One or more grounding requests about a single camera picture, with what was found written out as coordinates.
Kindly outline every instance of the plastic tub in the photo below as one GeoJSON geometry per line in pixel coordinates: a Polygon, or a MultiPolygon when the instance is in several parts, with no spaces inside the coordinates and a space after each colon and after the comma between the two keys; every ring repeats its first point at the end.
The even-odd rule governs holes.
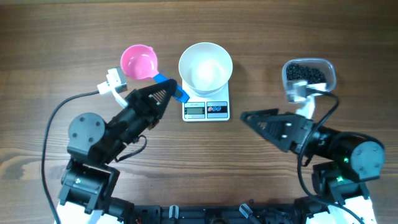
{"type": "Polygon", "coordinates": [[[287,91],[287,76],[286,68],[289,64],[296,63],[298,65],[308,66],[310,68],[317,68],[325,74],[326,78],[326,91],[332,91],[336,87],[336,73],[333,65],[322,58],[298,58],[292,59],[286,62],[282,68],[282,82],[284,84],[285,91],[287,91]]]}

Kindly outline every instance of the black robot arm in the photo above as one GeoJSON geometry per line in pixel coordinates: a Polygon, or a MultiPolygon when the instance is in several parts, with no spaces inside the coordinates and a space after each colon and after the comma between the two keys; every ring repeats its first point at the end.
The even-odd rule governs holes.
{"type": "Polygon", "coordinates": [[[241,120],[281,151],[292,151],[300,155],[299,158],[302,158],[301,154],[304,153],[308,160],[303,166],[307,166],[314,155],[332,160],[313,166],[312,184],[316,196],[308,192],[302,181],[299,160],[298,177],[304,191],[307,190],[306,193],[310,197],[305,203],[302,203],[303,200],[295,203],[302,212],[302,223],[305,223],[305,218],[309,215],[320,212],[318,208],[325,205],[341,208],[361,221],[343,205],[349,198],[369,198],[365,182],[380,177],[384,164],[384,145],[376,138],[365,134],[326,128],[322,126],[325,119],[318,125],[303,116],[292,113],[278,114],[278,111],[271,109],[244,112],[241,114],[241,120]],[[313,207],[316,208],[314,211],[308,207],[311,203],[317,205],[313,207]]]}
{"type": "Polygon", "coordinates": [[[87,214],[104,210],[121,220],[117,214],[130,215],[131,203],[111,198],[119,171],[107,164],[129,157],[117,159],[128,144],[138,142],[141,132],[156,126],[176,88],[175,80],[167,80],[133,90],[125,99],[127,107],[108,123],[94,113],[81,114],[72,121],[67,147],[71,159],[62,177],[61,205],[72,202],[84,206],[87,214]]]}

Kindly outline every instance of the digital kitchen scale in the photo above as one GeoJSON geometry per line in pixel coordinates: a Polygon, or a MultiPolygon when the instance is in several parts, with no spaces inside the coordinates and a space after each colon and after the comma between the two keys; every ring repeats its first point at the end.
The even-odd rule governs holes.
{"type": "Polygon", "coordinates": [[[229,120],[228,82],[219,90],[199,95],[184,81],[182,89],[188,93],[189,100],[182,104],[182,119],[186,122],[227,121],[229,120]]]}

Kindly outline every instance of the wooden table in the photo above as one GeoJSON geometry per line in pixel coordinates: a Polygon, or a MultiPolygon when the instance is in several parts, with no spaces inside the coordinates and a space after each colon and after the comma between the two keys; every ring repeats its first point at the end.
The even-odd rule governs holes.
{"type": "MultiPolygon", "coordinates": [[[[160,69],[178,80],[182,52],[214,42],[232,56],[231,119],[184,123],[172,100],[145,131],[144,152],[113,166],[115,197],[138,205],[260,205],[303,197],[296,156],[283,153],[239,120],[243,111],[281,108],[281,69],[292,58],[320,57],[336,68],[341,106],[326,126],[357,131],[386,145],[380,180],[368,183],[379,223],[398,218],[398,5],[377,1],[149,1],[0,7],[0,222],[50,223],[40,181],[44,127],[66,97],[93,91],[125,48],[152,46],[160,69]]],[[[153,81],[128,81],[129,89],[153,81]]],[[[332,105],[317,99],[314,119],[332,105]]],[[[67,130],[84,112],[109,121],[111,96],[65,105],[50,130],[47,182],[53,200],[68,162],[67,130]]],[[[133,151],[139,145],[129,146],[133,151]]],[[[310,168],[304,177],[310,185],[310,168]]]]}

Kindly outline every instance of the white mounting clamp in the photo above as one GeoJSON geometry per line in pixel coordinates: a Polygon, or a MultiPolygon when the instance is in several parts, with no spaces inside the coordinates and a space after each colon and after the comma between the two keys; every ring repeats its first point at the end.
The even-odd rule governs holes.
{"type": "MultiPolygon", "coordinates": [[[[372,200],[370,198],[365,199],[363,196],[357,196],[345,200],[344,207],[353,211],[364,223],[377,224],[374,216],[372,200]]],[[[306,224],[357,224],[359,223],[352,215],[348,212],[336,208],[334,206],[328,206],[329,212],[316,213],[313,217],[307,217],[306,224]]]]}
{"type": "Polygon", "coordinates": [[[58,204],[57,213],[62,224],[123,224],[116,217],[108,214],[102,215],[102,210],[93,210],[90,215],[86,214],[83,206],[71,202],[66,202],[65,205],[58,204]]]}
{"type": "Polygon", "coordinates": [[[311,119],[315,111],[315,97],[321,94],[313,93],[308,95],[307,88],[327,91],[326,83],[310,84],[305,80],[289,81],[287,83],[286,97],[289,103],[300,104],[296,114],[311,119]]]}
{"type": "Polygon", "coordinates": [[[97,85],[101,95],[112,93],[116,102],[123,108],[128,106],[128,102],[119,95],[119,93],[127,90],[127,83],[121,68],[111,68],[106,75],[106,82],[97,85]]]}

